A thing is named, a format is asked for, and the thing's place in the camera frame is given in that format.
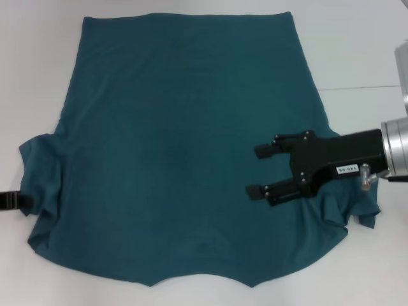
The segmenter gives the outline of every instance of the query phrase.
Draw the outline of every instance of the white table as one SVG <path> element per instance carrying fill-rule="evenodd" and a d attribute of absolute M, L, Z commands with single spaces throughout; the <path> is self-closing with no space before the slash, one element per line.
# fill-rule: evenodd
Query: white table
<path fill-rule="evenodd" d="M 399 0 L 0 0 L 0 190 L 19 188 L 18 146 L 57 123 L 84 16 L 284 11 L 295 18 L 334 130 L 405 115 L 393 54 L 408 38 Z M 407 197 L 408 185 L 382 182 L 375 230 L 351 219 L 349 236 L 318 262 L 253 289 L 211 275 L 148 288 L 69 270 L 26 243 L 35 217 L 2 212 L 0 305 L 407 305 Z"/>

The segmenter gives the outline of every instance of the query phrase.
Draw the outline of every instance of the fabric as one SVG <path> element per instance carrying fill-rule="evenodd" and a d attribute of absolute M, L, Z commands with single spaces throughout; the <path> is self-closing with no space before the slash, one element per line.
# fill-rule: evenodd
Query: fabric
<path fill-rule="evenodd" d="M 20 148 L 38 214 L 30 246 L 83 272 L 148 286 L 195 273 L 255 286 L 318 260 L 350 215 L 374 227 L 358 180 L 270 207 L 245 186 L 291 177 L 254 146 L 331 137 L 290 13 L 85 18 L 54 134 Z"/>

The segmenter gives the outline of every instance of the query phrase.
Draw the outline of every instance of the robotic arm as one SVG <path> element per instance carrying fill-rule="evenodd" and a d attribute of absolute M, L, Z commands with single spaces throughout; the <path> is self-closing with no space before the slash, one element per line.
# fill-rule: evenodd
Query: robotic arm
<path fill-rule="evenodd" d="M 395 57 L 408 113 L 408 42 L 395 50 Z M 314 197 L 324 183 L 355 176 L 361 177 L 363 190 L 369 190 L 379 178 L 408 182 L 408 117 L 383 122 L 381 129 L 327 139 L 317 137 L 313 131 L 275 135 L 271 143 L 255 147 L 258 159 L 280 153 L 291 154 L 293 178 L 247 186 L 250 199 L 266 199 L 275 206 Z"/>

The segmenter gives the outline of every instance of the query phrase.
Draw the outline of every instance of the cloth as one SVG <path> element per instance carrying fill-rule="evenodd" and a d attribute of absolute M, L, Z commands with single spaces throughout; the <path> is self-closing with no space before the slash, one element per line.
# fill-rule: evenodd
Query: cloth
<path fill-rule="evenodd" d="M 20 148 L 29 244 L 62 266 L 151 286 L 208 273 L 255 286 L 374 227 L 355 179 L 270 207 L 249 184 L 291 177 L 275 134 L 329 128 L 290 13 L 84 18 L 61 118 Z"/>

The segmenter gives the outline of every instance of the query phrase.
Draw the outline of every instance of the label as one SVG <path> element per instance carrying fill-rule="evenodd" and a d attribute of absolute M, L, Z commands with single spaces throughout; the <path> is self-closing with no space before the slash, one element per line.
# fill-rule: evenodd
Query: label
<path fill-rule="evenodd" d="M 357 164 L 348 164 L 347 166 L 336 167 L 338 174 L 346 174 L 352 172 L 359 172 Z"/>

